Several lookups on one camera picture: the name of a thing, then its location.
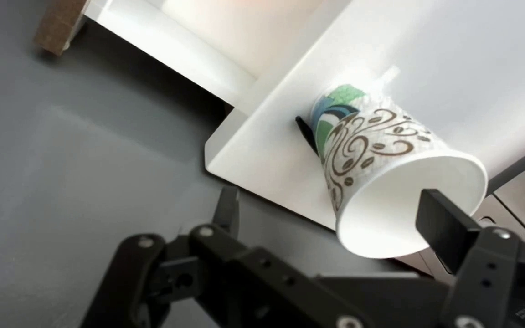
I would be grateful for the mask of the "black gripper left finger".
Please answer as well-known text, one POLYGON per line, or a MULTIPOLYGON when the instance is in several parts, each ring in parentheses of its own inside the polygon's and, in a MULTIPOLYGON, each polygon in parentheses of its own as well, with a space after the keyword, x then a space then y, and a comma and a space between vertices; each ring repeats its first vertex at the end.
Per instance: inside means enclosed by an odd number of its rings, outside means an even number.
POLYGON ((253 328, 255 302, 239 285, 233 260, 239 189, 220 191, 213 218, 166 242, 157 233, 124 238, 80 328, 160 328, 175 302, 193 298, 220 328, 253 328))

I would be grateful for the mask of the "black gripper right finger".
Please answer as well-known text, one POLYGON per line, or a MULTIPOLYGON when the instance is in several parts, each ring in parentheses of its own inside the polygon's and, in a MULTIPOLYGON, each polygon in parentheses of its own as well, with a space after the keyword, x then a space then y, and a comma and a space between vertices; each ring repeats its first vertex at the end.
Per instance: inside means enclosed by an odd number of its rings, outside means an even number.
POLYGON ((415 227, 456 275, 439 328, 525 328, 525 240, 479 225, 437 189, 419 194, 415 227))

